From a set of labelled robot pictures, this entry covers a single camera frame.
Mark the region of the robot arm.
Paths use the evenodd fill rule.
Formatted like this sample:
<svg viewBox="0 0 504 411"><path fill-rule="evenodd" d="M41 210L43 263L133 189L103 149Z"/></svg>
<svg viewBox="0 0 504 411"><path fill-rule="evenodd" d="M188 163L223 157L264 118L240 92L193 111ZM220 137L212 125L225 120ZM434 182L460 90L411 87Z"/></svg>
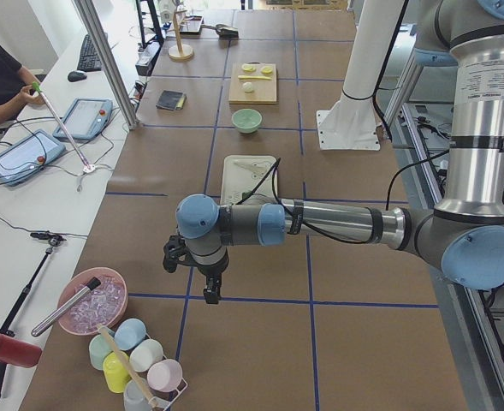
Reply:
<svg viewBox="0 0 504 411"><path fill-rule="evenodd" d="M432 210L377 210L255 192L218 205L194 194L177 206L177 232L164 246L163 268L198 269L205 300L216 304L229 247L274 246L306 233L385 244L469 289L504 284L504 1L421 2L414 52L422 64L458 68L446 187Z"/></svg>

